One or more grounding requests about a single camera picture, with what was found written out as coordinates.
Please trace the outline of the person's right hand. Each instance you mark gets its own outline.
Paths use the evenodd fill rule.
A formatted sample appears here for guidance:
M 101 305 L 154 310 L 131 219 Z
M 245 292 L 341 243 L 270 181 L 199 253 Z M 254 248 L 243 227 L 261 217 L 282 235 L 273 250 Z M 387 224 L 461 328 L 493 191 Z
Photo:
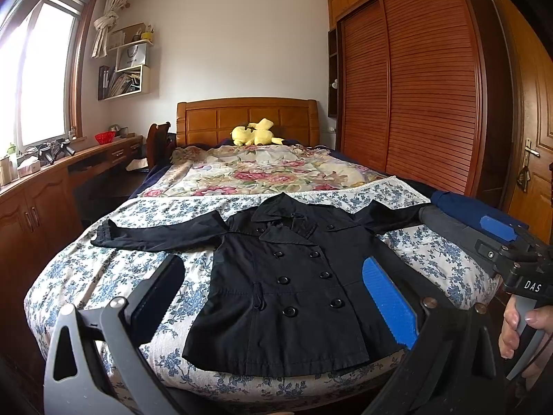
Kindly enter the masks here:
M 543 306 L 529 311 L 524 317 L 527 324 L 545 332 L 540 347 L 546 349 L 535 359 L 535 361 L 522 374 L 526 380 L 526 388 L 530 390 L 542 371 L 545 369 L 552 355 L 553 310 L 551 305 Z M 516 331 L 520 321 L 520 315 L 516 310 L 516 296 L 512 295 L 503 313 L 503 326 L 499 335 L 499 352 L 504 359 L 512 359 L 519 346 L 519 335 Z

